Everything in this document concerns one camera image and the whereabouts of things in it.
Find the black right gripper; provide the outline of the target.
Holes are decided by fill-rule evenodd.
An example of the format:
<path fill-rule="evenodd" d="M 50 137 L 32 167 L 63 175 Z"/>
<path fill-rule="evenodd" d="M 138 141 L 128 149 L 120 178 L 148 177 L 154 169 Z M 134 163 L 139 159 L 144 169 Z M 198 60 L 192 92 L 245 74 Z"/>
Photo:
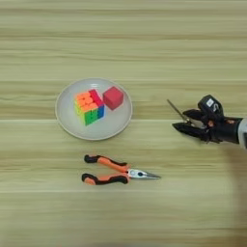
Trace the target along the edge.
<path fill-rule="evenodd" d="M 223 117 L 215 120 L 197 109 L 186 110 L 183 115 L 194 121 L 202 122 L 205 127 L 193 126 L 190 123 L 173 123 L 174 129 L 178 132 L 204 142 L 239 143 L 238 128 L 242 118 Z"/>

